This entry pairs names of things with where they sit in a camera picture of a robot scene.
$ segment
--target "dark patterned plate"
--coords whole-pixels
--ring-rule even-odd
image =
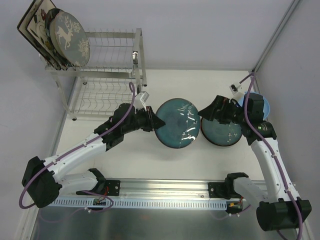
[[[221,124],[217,120],[201,119],[201,132],[212,144],[227,147],[236,144],[241,139],[241,126],[231,122]]]

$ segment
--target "black bracket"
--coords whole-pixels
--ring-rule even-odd
[[[237,178],[248,178],[244,172],[229,173],[224,182],[208,182],[208,192],[211,199],[239,199],[241,195],[234,190],[234,180]]]
[[[107,196],[119,196],[120,194],[120,184],[119,180],[105,180],[104,188],[108,189]]]

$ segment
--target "plate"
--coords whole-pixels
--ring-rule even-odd
[[[69,61],[64,57],[63,53],[61,52],[59,46],[58,46],[58,43],[57,43],[57,40],[56,40],[56,36],[55,36],[55,33],[54,33],[54,24],[51,24],[55,17],[57,16],[58,13],[60,12],[63,12],[63,10],[59,9],[59,8],[52,8],[50,9],[47,14],[46,14],[46,17],[45,17],[45,20],[44,20],[44,27],[45,27],[45,34],[47,36],[47,39],[49,41],[49,43],[53,46],[53,53],[59,58],[61,59],[62,62],[64,62],[64,64],[66,65],[69,65]],[[53,38],[51,38],[51,29],[50,29],[50,26],[51,28],[53,29]]]
[[[200,131],[197,108],[188,100],[173,98],[163,103],[156,116],[165,122],[155,135],[161,143],[173,149],[181,149],[193,143]]]
[[[239,142],[242,136],[241,126],[231,122],[221,124],[216,119],[208,121],[201,119],[201,132],[212,144],[227,147]]]
[[[28,23],[34,19],[34,15],[39,9],[39,6],[42,5],[44,0],[34,0],[25,14],[23,15],[22,19],[20,20],[18,26],[16,27],[19,33],[44,57],[44,59],[52,65],[56,70],[61,70],[61,64],[59,59],[56,59],[52,52],[42,46],[39,43],[39,39],[34,37],[30,32],[27,31]]]
[[[54,46],[49,42],[45,20],[49,10],[56,8],[51,0],[43,0],[37,7],[36,12],[28,22],[26,30],[37,40],[37,42],[60,64],[63,70],[67,69],[66,64],[54,53]]]
[[[60,11],[52,21],[58,52],[74,66],[85,66],[90,58],[87,34],[78,20],[70,13]]]

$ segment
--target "blue bowl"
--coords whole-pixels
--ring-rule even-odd
[[[173,98],[163,103],[156,116],[165,126],[155,130],[155,135],[165,146],[181,149],[196,140],[201,126],[197,108],[188,100]]]
[[[250,92],[251,94],[259,94],[257,92],[254,92],[254,91],[251,91]],[[243,96],[239,101],[238,103],[240,104],[240,106],[242,107],[243,104],[244,104],[244,99],[245,97]],[[269,116],[269,113],[270,113],[270,105],[269,105],[269,102],[268,100],[263,96],[263,101],[264,101],[264,106],[263,106],[263,120],[265,120],[268,116]]]

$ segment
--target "white table surface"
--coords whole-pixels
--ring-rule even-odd
[[[244,78],[246,71],[147,70],[150,94],[147,104],[154,112],[172,98],[184,98],[198,110],[208,106],[216,95],[232,97],[229,85]],[[57,153],[85,139],[108,119],[72,121],[66,118]],[[182,149],[164,146],[154,132],[138,130],[105,154],[79,165],[70,173],[97,168],[106,178],[224,180],[228,173],[245,172],[252,180],[263,180],[259,162],[244,137],[233,146],[220,147],[208,142],[200,132]]]

